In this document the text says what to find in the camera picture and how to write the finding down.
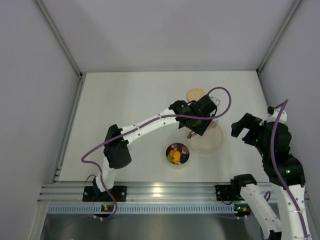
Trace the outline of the beige round lid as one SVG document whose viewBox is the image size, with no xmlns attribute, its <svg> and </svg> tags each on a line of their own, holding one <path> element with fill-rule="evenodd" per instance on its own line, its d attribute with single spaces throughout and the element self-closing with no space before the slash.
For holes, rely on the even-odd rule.
<svg viewBox="0 0 320 240">
<path fill-rule="evenodd" d="M 187 92 L 186 99 L 188 102 L 192 102 L 192 101 L 197 102 L 199 99 L 201 99 L 206 94 L 207 94 L 207 92 L 205 90 L 203 90 L 202 88 L 192 88 Z"/>
</svg>

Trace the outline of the metal tongs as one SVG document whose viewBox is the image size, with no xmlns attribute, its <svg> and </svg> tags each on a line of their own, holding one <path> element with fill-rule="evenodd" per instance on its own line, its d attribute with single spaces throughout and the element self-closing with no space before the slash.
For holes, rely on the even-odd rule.
<svg viewBox="0 0 320 240">
<path fill-rule="evenodd" d="M 207 132 L 210 129 L 214 129 L 215 127 L 218 126 L 218 123 L 219 123 L 218 120 L 211 120 L 211 121 L 210 121 L 209 125 L 206 127 L 206 129 L 201 131 L 202 134 L 199 134 L 199 133 L 197 133 L 197 132 L 195 132 L 193 130 L 187 130 L 186 131 L 186 138 L 187 139 L 191 139 L 191 138 L 193 138 L 195 136 L 203 136 L 205 134 L 205 132 Z"/>
</svg>

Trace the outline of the black round food piece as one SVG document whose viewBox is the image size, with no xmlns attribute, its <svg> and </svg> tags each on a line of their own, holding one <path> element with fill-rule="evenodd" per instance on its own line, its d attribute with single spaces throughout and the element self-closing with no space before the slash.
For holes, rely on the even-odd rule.
<svg viewBox="0 0 320 240">
<path fill-rule="evenodd" d="M 180 155 L 180 163 L 181 164 L 184 164 L 184 163 L 186 163 L 187 161 L 188 161 L 188 159 L 189 159 L 189 156 L 187 155 L 187 154 L 181 154 Z"/>
</svg>

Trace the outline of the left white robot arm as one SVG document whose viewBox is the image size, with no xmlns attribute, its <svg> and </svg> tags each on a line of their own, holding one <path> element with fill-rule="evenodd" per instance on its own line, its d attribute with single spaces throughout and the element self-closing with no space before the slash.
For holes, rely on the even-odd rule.
<svg viewBox="0 0 320 240">
<path fill-rule="evenodd" d="M 141 137 L 162 127 L 186 128 L 188 138 L 203 136 L 213 124 L 220 100 L 207 94 L 198 100 L 186 102 L 177 100 L 164 111 L 143 122 L 127 127 L 114 124 L 108 128 L 103 149 L 103 163 L 98 176 L 92 181 L 97 194 L 111 190 L 116 178 L 116 170 L 132 162 L 129 145 Z"/>
</svg>

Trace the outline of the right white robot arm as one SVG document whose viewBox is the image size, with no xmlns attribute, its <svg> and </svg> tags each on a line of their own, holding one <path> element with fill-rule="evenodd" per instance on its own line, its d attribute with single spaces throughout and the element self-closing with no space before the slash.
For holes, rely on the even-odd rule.
<svg viewBox="0 0 320 240">
<path fill-rule="evenodd" d="M 275 193 L 275 214 L 251 174 L 237 175 L 230 183 L 246 201 L 267 240 L 310 240 L 312 238 L 305 208 L 305 175 L 300 161 L 290 153 L 292 135 L 285 124 L 286 114 L 276 112 L 267 120 L 246 113 L 231 125 L 231 135 L 242 138 L 257 149 L 262 167 Z"/>
</svg>

